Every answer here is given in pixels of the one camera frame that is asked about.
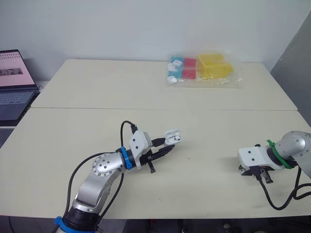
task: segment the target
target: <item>black cable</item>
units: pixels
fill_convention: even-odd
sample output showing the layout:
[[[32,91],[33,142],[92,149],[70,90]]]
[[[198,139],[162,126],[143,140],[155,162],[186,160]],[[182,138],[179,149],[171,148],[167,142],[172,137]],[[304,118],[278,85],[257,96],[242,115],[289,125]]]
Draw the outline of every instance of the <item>black cable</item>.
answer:
[[[120,129],[120,139],[121,139],[121,147],[123,147],[123,127],[125,125],[125,123],[128,123],[131,125],[131,128],[134,126],[134,124],[131,122],[131,121],[128,121],[128,120],[125,120],[124,122],[122,122],[121,124],[121,129]],[[113,195],[112,199],[110,200],[109,204],[107,205],[107,207],[104,209],[104,211],[102,212],[102,214],[99,216],[96,224],[95,224],[95,227],[100,223],[100,221],[102,220],[102,218],[104,217],[104,215],[107,213],[109,207],[112,205],[113,201],[115,200],[115,198],[117,197],[120,189],[121,189],[121,186],[122,186],[122,183],[123,183],[123,179],[124,179],[124,173],[121,174],[121,180],[120,180],[120,183],[119,183],[119,186],[115,192],[115,194]]]
[[[295,182],[295,188],[298,187],[298,185],[299,185],[300,175],[301,175],[301,168],[298,167],[298,172],[297,172],[297,177],[296,177],[296,182]],[[311,195],[311,192],[306,192],[306,193],[301,194],[300,196],[297,197],[297,192],[295,192],[293,198],[295,200],[300,200],[300,199],[302,199],[302,198],[304,198],[306,196],[309,196],[309,195]]]
[[[259,181],[261,187],[263,188],[263,191],[264,191],[264,193],[265,193],[265,195],[266,195],[266,198],[268,199],[269,204],[272,206],[272,208],[274,208],[274,209],[276,209],[276,210],[283,210],[284,208],[286,208],[286,207],[288,206],[288,204],[290,203],[290,201],[292,200],[294,194],[298,191],[298,189],[300,189],[300,188],[302,188],[302,187],[306,187],[306,186],[311,186],[311,183],[304,183],[304,184],[298,185],[298,186],[295,187],[295,188],[293,189],[293,191],[290,193],[290,195],[288,196],[286,202],[285,202],[282,206],[276,207],[276,206],[272,203],[271,198],[270,198],[269,193],[268,193],[268,190],[267,190],[266,186],[263,184],[262,180],[258,180],[258,181]]]
[[[121,186],[122,186],[122,183],[123,183],[123,179],[124,179],[124,173],[122,173],[122,175],[121,175],[121,180],[120,180],[119,186],[118,186],[118,188],[117,188],[115,194],[113,195],[112,199],[110,200],[109,204],[108,204],[107,207],[104,209],[104,211],[102,212],[102,214],[99,216],[99,218],[98,218],[98,220],[97,220],[95,226],[97,226],[97,225],[100,223],[100,221],[102,220],[102,218],[104,217],[104,215],[107,213],[109,207],[112,205],[113,201],[114,201],[115,198],[117,197],[117,195],[118,195],[118,193],[119,193],[119,191],[120,191],[120,189],[121,189]]]
[[[133,126],[134,124],[131,121],[125,120],[124,122],[122,122],[121,124],[121,130],[120,130],[120,138],[121,138],[121,147],[123,147],[123,126],[125,123],[130,124],[131,126]]]
[[[15,233],[15,231],[14,231],[14,229],[12,227],[12,223],[11,223],[11,216],[9,216],[9,225],[10,225],[12,233]]]
[[[97,157],[97,156],[100,156],[101,154],[105,154],[105,152],[102,152],[102,153],[98,153],[98,154],[94,154],[88,158],[86,158],[85,160],[83,160],[77,167],[76,169],[73,171],[70,179],[69,179],[69,183],[68,183],[68,191],[67,191],[67,203],[66,203],[66,209],[64,211],[64,215],[63,215],[63,220],[65,220],[65,217],[68,213],[68,210],[69,210],[69,205],[70,205],[70,194],[71,194],[71,185],[72,185],[72,180],[74,178],[74,175],[77,173],[77,171],[79,170],[79,168],[85,164],[88,160],[90,160],[91,158],[94,158],[94,157]]]

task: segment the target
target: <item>white table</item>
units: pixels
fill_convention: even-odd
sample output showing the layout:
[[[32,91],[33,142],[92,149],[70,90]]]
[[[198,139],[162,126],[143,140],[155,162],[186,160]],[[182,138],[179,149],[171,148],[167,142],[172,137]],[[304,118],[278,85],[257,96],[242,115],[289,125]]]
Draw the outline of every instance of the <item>white table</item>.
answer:
[[[263,64],[242,66],[240,89],[166,84],[166,62],[66,60],[35,108],[297,110]]]
[[[44,108],[30,109],[0,150],[0,215],[62,215],[72,171],[87,156],[120,147],[120,123],[126,119],[151,138],[179,128],[183,142],[154,162],[156,173],[147,166],[128,171],[106,218],[311,215],[310,197],[292,201],[283,211],[272,209],[258,182],[238,171],[238,148],[277,141],[291,130],[310,132],[296,111]],[[124,131],[127,142],[130,131]],[[91,163],[77,173],[72,198]],[[281,205],[293,188],[296,169],[270,174],[274,183],[268,190]],[[309,181],[302,174],[301,182]]]

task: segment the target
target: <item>floor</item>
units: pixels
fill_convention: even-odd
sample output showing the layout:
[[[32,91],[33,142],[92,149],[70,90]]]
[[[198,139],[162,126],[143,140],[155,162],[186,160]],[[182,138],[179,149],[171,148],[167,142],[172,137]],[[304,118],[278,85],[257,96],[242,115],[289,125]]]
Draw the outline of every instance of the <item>floor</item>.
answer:
[[[51,218],[0,216],[0,233],[50,233]],[[104,219],[104,233],[310,233],[311,217],[279,217],[254,219]],[[224,224],[230,226],[227,231]]]

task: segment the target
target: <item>laptop keyboard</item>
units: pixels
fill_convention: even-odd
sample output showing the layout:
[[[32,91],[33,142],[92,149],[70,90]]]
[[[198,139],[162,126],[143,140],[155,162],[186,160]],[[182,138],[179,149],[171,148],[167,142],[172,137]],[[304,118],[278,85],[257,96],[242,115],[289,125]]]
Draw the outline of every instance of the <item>laptop keyboard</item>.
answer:
[[[11,132],[13,131],[13,128],[11,129],[0,129],[0,148],[3,146],[5,141],[10,136]]]
[[[32,92],[0,93],[0,105],[27,103]]]

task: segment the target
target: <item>blue ring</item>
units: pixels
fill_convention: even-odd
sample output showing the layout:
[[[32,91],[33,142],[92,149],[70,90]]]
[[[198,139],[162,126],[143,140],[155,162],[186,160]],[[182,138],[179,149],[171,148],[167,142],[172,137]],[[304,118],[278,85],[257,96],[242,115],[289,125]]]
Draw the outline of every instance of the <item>blue ring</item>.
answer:
[[[132,167],[133,167],[133,165],[131,164],[131,161],[130,161],[130,159],[128,158],[128,155],[127,155],[126,150],[125,150],[124,147],[121,147],[121,152],[122,152],[123,158],[124,158],[124,160],[125,160],[126,168],[127,168],[128,170],[131,170]]]
[[[68,226],[66,226],[63,222],[62,217],[56,217],[56,219],[54,220],[55,224],[59,225],[59,227],[65,231],[66,233],[95,233],[95,231],[90,231],[90,232],[82,232],[82,231],[76,231],[73,230],[71,228],[69,228]]]

